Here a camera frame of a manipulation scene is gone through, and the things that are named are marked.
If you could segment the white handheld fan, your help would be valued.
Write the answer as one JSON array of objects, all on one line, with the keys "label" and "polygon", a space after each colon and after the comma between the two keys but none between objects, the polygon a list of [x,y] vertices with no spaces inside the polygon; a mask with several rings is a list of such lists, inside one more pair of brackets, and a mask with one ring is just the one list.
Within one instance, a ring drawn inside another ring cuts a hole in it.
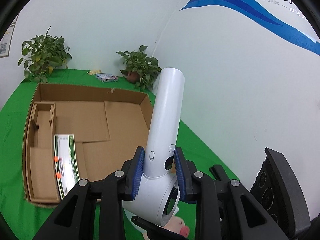
[{"label": "white handheld fan", "polygon": [[159,76],[149,135],[144,148],[139,191],[133,201],[123,202],[125,210],[159,226],[167,224],[180,198],[177,176],[171,168],[183,91],[183,73],[176,68],[164,68]]}]

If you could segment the green white medicine box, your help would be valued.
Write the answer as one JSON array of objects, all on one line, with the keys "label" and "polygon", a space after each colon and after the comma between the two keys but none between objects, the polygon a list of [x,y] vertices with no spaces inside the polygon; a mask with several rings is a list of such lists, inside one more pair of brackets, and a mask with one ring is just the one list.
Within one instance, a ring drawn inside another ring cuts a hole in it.
[{"label": "green white medicine box", "polygon": [[73,134],[54,135],[54,166],[58,192],[63,199],[80,180]]}]

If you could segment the pink pig plush toy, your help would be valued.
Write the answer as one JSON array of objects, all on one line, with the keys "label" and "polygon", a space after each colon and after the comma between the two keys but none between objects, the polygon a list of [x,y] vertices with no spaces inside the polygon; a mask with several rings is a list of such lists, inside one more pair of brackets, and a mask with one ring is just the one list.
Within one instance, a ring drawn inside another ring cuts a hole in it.
[{"label": "pink pig plush toy", "polygon": [[[176,207],[173,216],[170,218],[168,223],[163,227],[166,230],[172,231],[174,233],[178,233],[179,235],[182,235],[183,237],[187,238],[189,236],[190,229],[188,226],[185,225],[184,220],[181,217],[177,217],[176,214],[179,211],[179,207]],[[134,216],[133,213],[130,211],[124,210],[125,215],[127,216],[127,219],[130,221],[132,226],[142,233],[144,239],[149,239],[147,235],[147,231],[143,228],[136,226],[131,222],[131,218]]]}]

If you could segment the green tablecloth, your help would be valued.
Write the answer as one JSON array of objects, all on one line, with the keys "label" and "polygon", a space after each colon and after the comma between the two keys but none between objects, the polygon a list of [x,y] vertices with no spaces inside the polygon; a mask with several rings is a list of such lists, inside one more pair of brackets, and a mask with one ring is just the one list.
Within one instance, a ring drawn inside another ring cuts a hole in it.
[{"label": "green tablecloth", "polygon": [[[54,70],[50,83],[119,88],[138,92],[134,84],[119,78],[117,82],[101,82],[87,74],[87,70]],[[18,239],[33,239],[35,233],[52,213],[52,208],[42,208],[25,200],[22,176],[22,142],[28,109],[37,83],[22,81],[1,110],[1,214]],[[186,159],[195,163],[198,170],[212,177],[209,167],[223,166],[231,179],[240,180],[226,164],[201,141],[183,122],[180,122],[177,144]],[[179,202],[179,212],[189,226],[188,238],[195,237],[196,205]],[[124,217],[126,239],[144,239]]]}]

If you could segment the brown cardboard tray box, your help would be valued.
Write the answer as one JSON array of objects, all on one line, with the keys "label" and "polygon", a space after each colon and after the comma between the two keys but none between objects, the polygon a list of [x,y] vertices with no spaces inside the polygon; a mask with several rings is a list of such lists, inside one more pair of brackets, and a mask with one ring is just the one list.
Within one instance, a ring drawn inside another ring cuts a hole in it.
[{"label": "brown cardboard tray box", "polygon": [[28,202],[54,207],[61,198],[54,137],[72,134],[80,178],[104,179],[145,147],[153,107],[148,94],[119,88],[39,84],[28,110],[22,146]]}]

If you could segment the small colourful packet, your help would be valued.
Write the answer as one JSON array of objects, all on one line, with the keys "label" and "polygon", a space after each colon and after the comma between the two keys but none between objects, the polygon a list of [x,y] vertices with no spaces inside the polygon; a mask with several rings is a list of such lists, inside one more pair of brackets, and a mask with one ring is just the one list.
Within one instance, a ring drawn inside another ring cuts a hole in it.
[{"label": "small colourful packet", "polygon": [[112,74],[98,73],[95,75],[101,82],[117,82],[118,77]]}]

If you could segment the right potted green plant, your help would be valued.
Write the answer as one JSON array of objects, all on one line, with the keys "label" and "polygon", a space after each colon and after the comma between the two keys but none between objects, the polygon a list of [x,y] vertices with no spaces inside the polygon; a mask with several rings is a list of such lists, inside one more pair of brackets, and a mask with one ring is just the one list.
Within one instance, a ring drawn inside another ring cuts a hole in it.
[{"label": "right potted green plant", "polygon": [[122,58],[125,66],[120,71],[121,74],[139,90],[153,90],[153,85],[162,71],[159,61],[145,53],[147,48],[141,45],[137,51],[116,52]]}]

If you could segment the potted green plant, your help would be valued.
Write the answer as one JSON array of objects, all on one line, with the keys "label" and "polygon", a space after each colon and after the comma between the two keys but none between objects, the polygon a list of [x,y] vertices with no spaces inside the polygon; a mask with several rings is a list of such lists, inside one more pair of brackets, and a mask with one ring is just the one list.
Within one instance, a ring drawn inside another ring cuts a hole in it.
[{"label": "potted green plant", "polygon": [[141,45],[137,51],[116,52],[122,58],[125,66],[120,71],[121,74],[139,90],[153,90],[153,85],[162,71],[159,61],[145,53],[147,48]]},{"label": "potted green plant", "polygon": [[67,69],[67,63],[72,59],[65,39],[48,32],[23,41],[21,49],[22,57],[17,64],[23,66],[24,78],[29,82],[47,83],[53,70]]}]

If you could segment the left potted green plant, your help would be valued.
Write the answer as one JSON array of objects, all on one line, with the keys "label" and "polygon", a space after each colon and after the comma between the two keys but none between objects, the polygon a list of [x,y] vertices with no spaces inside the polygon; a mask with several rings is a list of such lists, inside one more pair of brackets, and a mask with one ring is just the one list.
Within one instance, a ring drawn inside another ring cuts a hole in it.
[{"label": "left potted green plant", "polygon": [[17,64],[23,66],[24,78],[29,82],[47,83],[53,70],[67,69],[67,63],[72,59],[65,39],[48,32],[23,41],[21,49],[22,57]]}]

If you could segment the framed certificates on wall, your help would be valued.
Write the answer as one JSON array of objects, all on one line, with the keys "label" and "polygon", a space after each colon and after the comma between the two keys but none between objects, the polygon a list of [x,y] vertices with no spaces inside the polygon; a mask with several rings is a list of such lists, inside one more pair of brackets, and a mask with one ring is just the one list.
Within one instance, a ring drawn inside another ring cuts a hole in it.
[{"label": "framed certificates on wall", "polygon": [[16,25],[18,16],[19,16],[19,14],[17,14],[17,16],[14,18],[13,22],[8,27],[7,31],[5,32],[4,36],[1,39],[0,58],[9,56],[12,36],[13,36],[13,32],[15,29],[15,25]]}]

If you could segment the blue wave wall decal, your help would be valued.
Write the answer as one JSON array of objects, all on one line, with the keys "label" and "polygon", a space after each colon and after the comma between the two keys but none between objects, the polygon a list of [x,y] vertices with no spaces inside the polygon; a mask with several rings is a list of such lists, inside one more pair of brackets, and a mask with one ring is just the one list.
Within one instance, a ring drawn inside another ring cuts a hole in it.
[{"label": "blue wave wall decal", "polygon": [[210,5],[233,9],[285,41],[319,55],[318,41],[311,39],[300,30],[276,18],[255,0],[190,0],[182,10]]}]

